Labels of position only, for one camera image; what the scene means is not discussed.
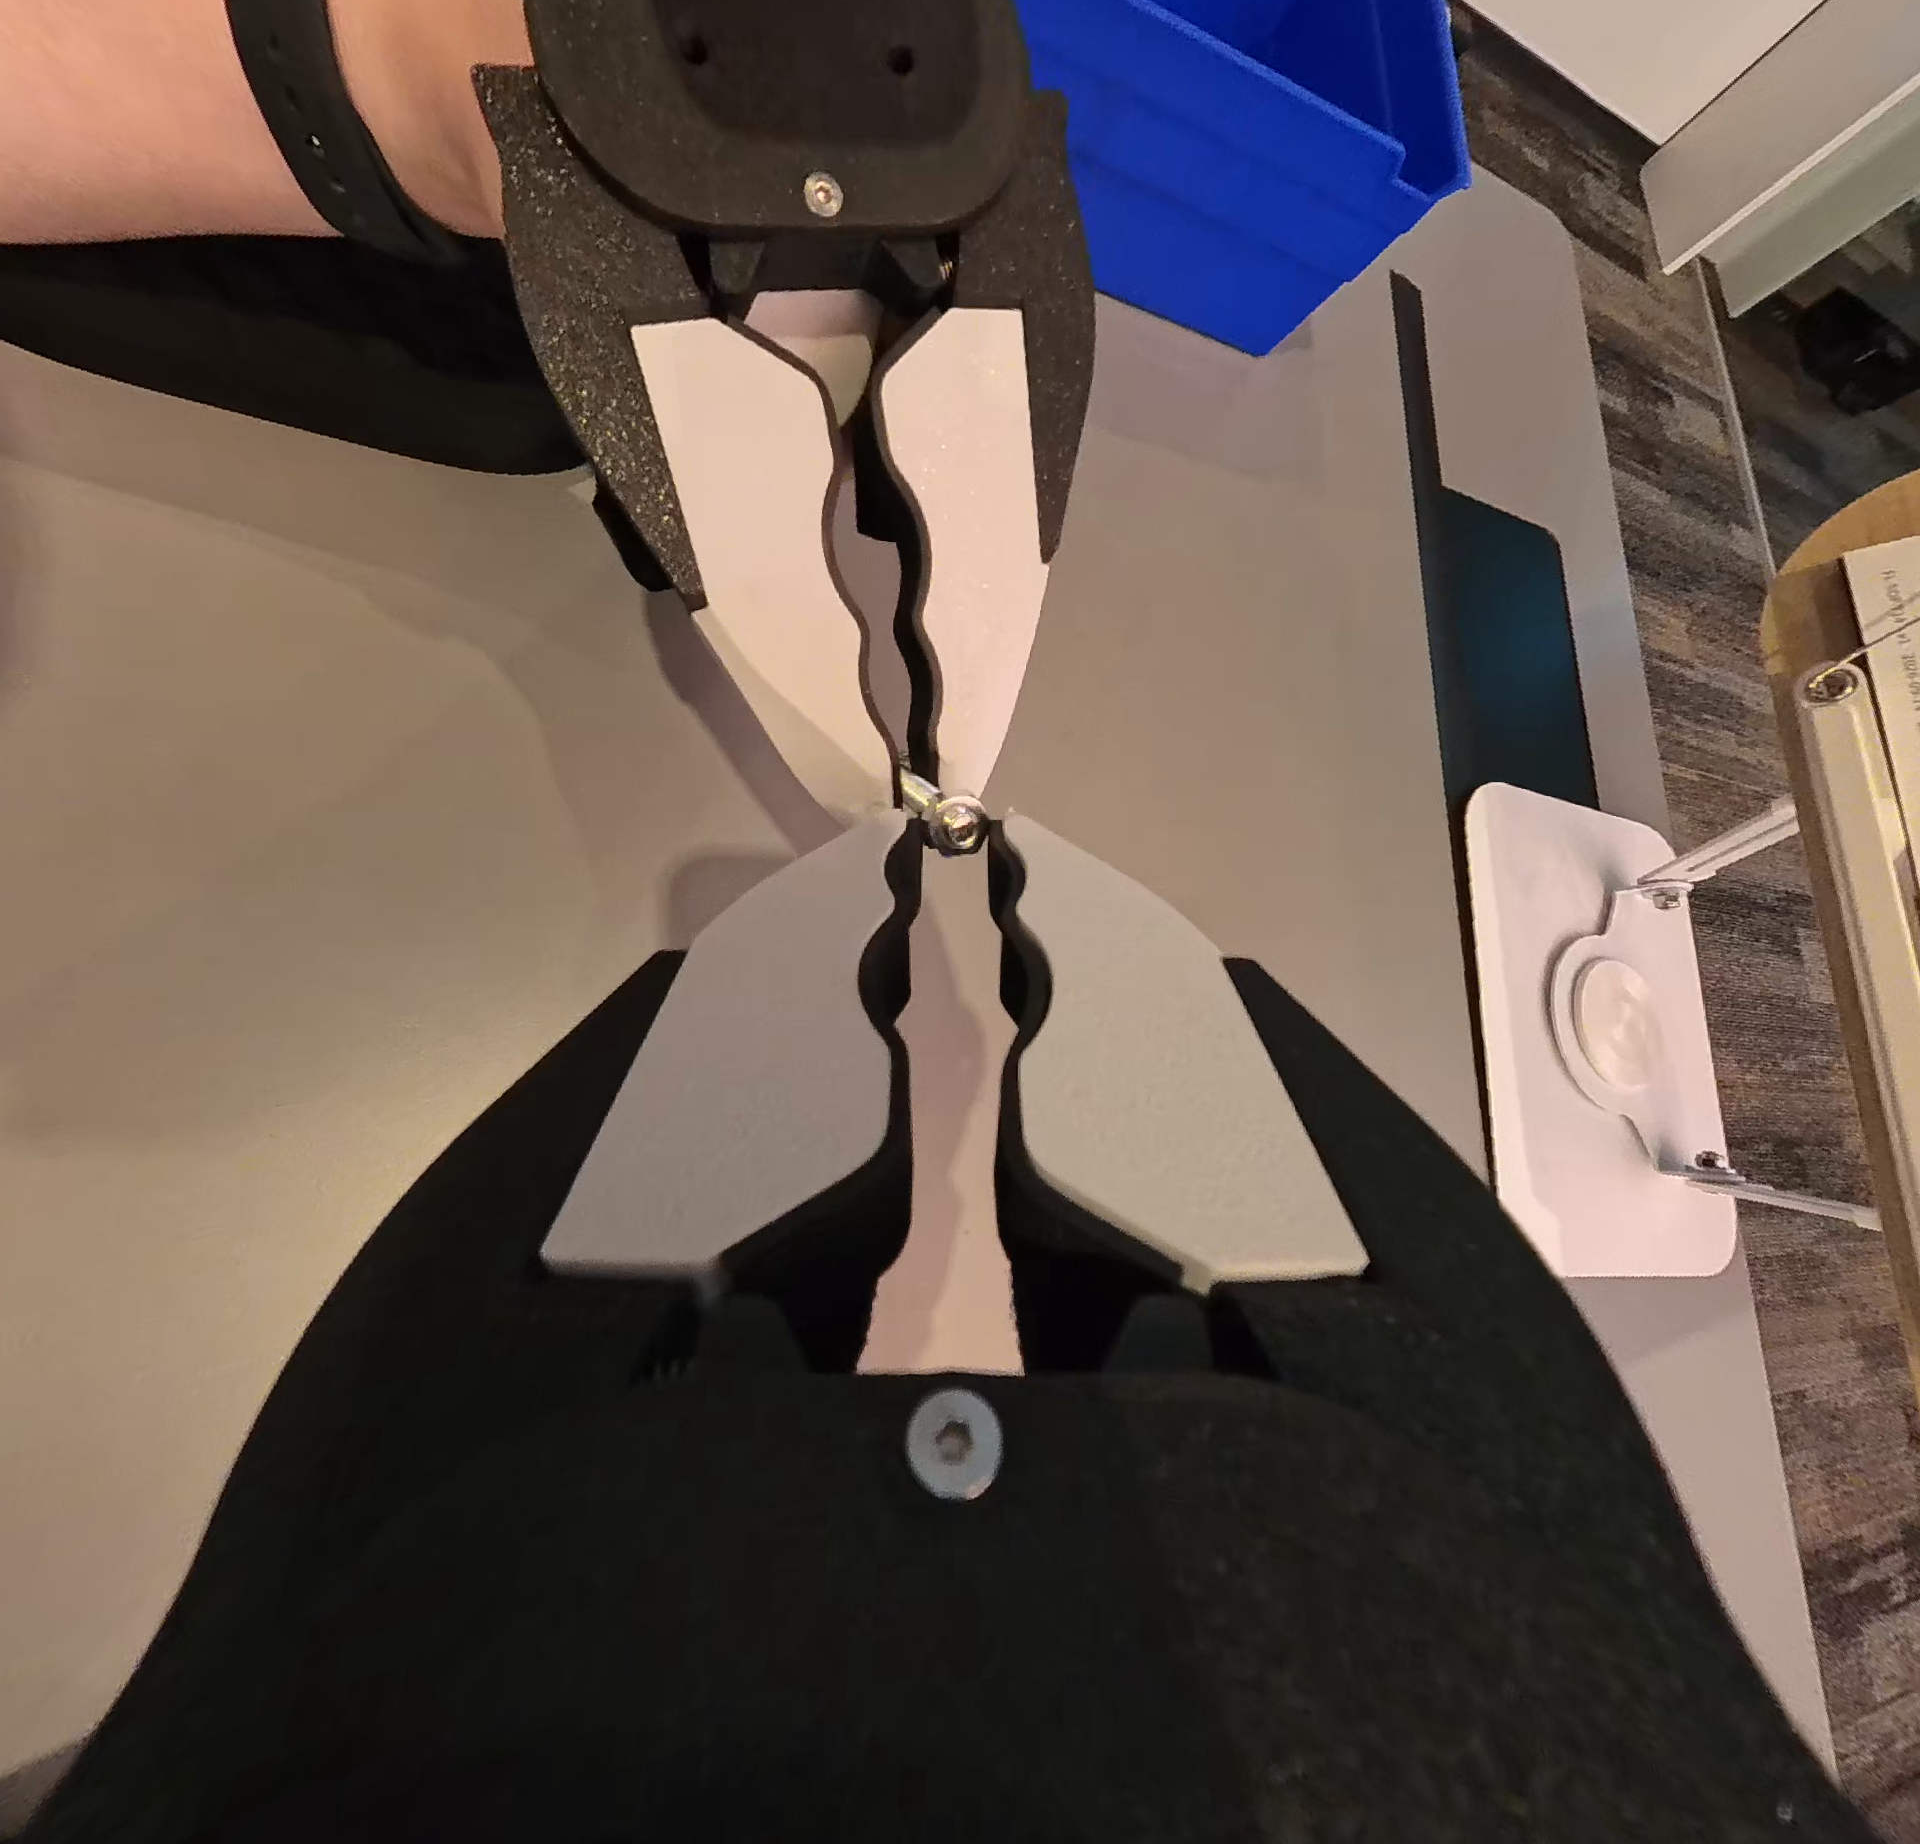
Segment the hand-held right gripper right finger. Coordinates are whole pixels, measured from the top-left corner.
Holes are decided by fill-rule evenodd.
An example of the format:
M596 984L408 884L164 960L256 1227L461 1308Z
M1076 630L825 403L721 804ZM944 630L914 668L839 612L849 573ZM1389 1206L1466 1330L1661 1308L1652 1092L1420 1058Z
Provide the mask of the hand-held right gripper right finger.
M997 825L992 881L1016 1023L997 1141L1014 1246L1113 1258L1199 1297L1364 1272L1222 948L1030 814Z

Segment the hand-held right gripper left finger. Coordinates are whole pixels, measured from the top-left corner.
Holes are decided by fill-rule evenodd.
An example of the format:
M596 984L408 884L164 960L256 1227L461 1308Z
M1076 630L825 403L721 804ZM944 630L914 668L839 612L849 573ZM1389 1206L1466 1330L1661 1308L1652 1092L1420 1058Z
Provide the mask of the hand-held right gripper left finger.
M556 1272L872 1290L906 1246L921 828L862 819L686 948L542 1246Z

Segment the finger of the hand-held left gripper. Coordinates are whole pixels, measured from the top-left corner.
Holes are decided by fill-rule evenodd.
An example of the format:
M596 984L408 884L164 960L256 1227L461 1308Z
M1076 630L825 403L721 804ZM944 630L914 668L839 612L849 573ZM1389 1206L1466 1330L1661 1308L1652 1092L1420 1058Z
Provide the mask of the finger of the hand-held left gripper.
M953 305L870 384L879 477L900 487L893 649L927 703L921 770L983 795L1021 700L1043 617L1043 535L1021 312Z
M635 356L691 540L695 623L786 767L828 812L890 812L900 761L867 633L833 559L844 422L879 314L635 322Z

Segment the silver bolt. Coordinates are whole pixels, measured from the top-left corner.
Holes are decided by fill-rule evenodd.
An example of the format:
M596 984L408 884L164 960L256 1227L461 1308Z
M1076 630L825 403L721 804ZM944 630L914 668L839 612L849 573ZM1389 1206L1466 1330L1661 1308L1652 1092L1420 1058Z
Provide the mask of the silver bolt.
M935 779L909 765L900 765L900 807L944 856L976 854L990 844L992 816L979 798L942 789Z

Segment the blue plastic bin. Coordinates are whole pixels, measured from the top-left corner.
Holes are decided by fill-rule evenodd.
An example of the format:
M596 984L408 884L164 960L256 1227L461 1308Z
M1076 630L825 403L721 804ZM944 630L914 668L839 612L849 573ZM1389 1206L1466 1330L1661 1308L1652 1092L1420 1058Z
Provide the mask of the blue plastic bin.
M1448 0L1016 0L1099 291L1269 354L1471 182Z

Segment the person's left forearm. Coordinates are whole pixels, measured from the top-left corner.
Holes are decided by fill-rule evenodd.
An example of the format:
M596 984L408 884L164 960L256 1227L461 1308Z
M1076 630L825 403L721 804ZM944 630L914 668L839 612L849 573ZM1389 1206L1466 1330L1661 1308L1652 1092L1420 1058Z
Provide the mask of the person's left forearm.
M3 0L6 245L329 233L226 0Z

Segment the person's left hand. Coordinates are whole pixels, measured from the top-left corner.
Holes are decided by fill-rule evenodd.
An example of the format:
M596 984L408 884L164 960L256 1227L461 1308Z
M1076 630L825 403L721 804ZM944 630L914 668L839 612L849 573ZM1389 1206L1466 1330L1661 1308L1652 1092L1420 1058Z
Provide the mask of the person's left hand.
M400 189L466 236L501 236L501 164L473 73L526 66L523 0L328 0L356 112Z

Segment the white stand base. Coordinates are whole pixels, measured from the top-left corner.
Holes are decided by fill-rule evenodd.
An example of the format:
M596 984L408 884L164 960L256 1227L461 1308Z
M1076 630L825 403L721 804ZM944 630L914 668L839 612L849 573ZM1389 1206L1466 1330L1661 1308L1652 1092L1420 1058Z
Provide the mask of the white stand base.
M1742 1202L1882 1230L1747 1176L1726 1132L1691 902L1794 837L1794 800L1687 854L1506 781L1464 823L1494 1192L1554 1272L1719 1276Z

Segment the black wristband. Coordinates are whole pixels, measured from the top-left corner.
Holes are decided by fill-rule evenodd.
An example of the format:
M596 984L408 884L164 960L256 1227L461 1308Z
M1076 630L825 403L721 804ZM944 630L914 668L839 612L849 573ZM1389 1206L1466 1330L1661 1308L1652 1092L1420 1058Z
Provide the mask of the black wristband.
M347 89L328 0L224 4L257 112L324 224L401 259L466 259L468 242L479 236L449 231L422 213L377 152Z

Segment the wooden board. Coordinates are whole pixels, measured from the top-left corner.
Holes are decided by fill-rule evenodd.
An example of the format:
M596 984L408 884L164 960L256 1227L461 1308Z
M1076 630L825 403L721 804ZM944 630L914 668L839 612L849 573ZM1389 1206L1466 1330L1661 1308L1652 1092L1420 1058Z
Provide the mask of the wooden board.
M1917 535L1912 470L1817 526L1764 591L1761 647L1882 1227L1917 1239L1917 847L1844 563Z

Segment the white instruction sheet stand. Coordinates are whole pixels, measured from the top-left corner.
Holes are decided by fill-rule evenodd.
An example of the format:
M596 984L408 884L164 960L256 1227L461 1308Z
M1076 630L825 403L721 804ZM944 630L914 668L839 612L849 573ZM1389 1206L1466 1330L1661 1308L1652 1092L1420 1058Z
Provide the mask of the white instruction sheet stand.
M1919 716L1919 537L1851 547L1842 573L1858 628L1861 663L1891 695L1898 716Z

